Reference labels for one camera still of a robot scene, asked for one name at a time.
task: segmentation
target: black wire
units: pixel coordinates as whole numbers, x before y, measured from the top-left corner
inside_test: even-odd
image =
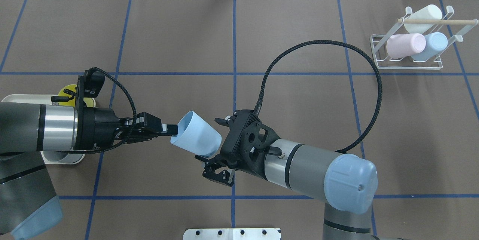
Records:
[[[118,82],[118,80],[116,80],[109,73],[103,71],[102,69],[100,69],[98,67],[94,67],[92,69],[94,71],[99,71],[100,73],[104,74],[109,80],[113,81],[113,83],[115,83],[115,85],[117,85],[123,91],[123,93],[126,95],[126,97],[128,99],[128,102],[130,102],[131,111],[133,112],[132,125],[131,125],[130,129],[128,129],[128,132],[127,132],[126,136],[123,138],[123,140],[114,144],[113,146],[111,146],[109,148],[104,148],[104,149],[100,149],[100,150],[66,150],[66,151],[60,151],[61,153],[69,153],[69,154],[104,153],[105,151],[112,150],[114,148],[119,147],[122,144],[127,143],[127,139],[130,137],[131,133],[133,132],[133,129],[134,129],[134,126],[135,126],[134,124],[137,121],[137,109],[135,107],[135,104],[133,103],[133,99],[131,98],[130,94],[128,93],[128,90],[126,90],[126,88],[123,85],[121,85],[121,83]]]
[[[276,59],[274,59],[274,61],[270,64],[270,66],[268,67],[268,69],[265,72],[265,76],[263,77],[263,82],[261,83],[261,89],[260,89],[260,95],[258,97],[258,102],[256,103],[256,106],[254,108],[254,113],[256,115],[258,115],[260,113],[263,98],[265,96],[266,80],[268,79],[268,75],[271,72],[271,69],[273,68],[273,66],[275,64],[277,64],[277,62],[279,60],[281,60],[281,58],[288,55],[289,53],[291,53],[291,52],[295,51],[296,49],[299,49],[303,46],[308,46],[310,44],[333,44],[333,45],[336,45],[336,46],[342,46],[342,47],[346,47],[348,49],[352,49],[352,50],[356,51],[357,53],[359,53],[361,56],[363,56],[366,59],[366,61],[369,62],[369,64],[373,68],[374,74],[376,75],[376,80],[378,81],[378,100],[376,101],[376,108],[374,110],[373,117],[371,119],[371,122],[367,126],[367,128],[364,130],[364,132],[359,136],[359,138],[356,141],[354,141],[351,145],[347,146],[346,148],[343,148],[341,150],[336,151],[337,153],[347,153],[347,151],[349,151],[351,148],[354,148],[355,146],[357,146],[364,139],[364,137],[366,137],[366,135],[369,133],[369,131],[373,127],[374,123],[376,122],[376,119],[378,118],[379,110],[381,108],[382,96],[383,96],[383,87],[382,87],[381,75],[379,73],[379,70],[378,70],[376,64],[371,59],[371,57],[368,56],[368,54],[366,54],[361,49],[358,49],[356,46],[353,46],[351,44],[346,44],[346,43],[343,43],[343,42],[339,42],[339,41],[332,41],[332,40],[313,40],[313,41],[308,41],[308,42],[304,42],[304,43],[301,43],[301,44],[297,44],[296,46],[293,46],[292,48],[290,48],[290,49],[286,50],[285,52],[281,53],[279,56],[277,56]]]

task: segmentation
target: yellow cup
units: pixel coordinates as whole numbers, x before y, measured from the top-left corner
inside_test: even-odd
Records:
[[[67,90],[71,90],[72,92],[77,92],[76,88],[77,88],[77,85],[75,85],[75,84],[65,86],[64,88],[61,88],[58,95],[59,96],[70,97],[70,95],[67,95],[66,93],[64,93],[63,90],[67,89]],[[66,105],[67,107],[74,107],[76,99],[77,98],[74,98],[73,100],[70,100],[68,102],[59,102],[58,104],[59,105]],[[93,98],[84,98],[83,101],[87,104],[87,107],[96,107],[96,101]]]

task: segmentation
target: light blue cap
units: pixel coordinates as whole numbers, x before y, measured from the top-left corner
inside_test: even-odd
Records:
[[[378,172],[369,160],[343,154],[329,165],[324,177],[324,194],[337,210],[364,214],[373,203]]]
[[[11,234],[15,240],[30,239],[57,225],[62,218],[60,199],[55,196],[31,213]]]

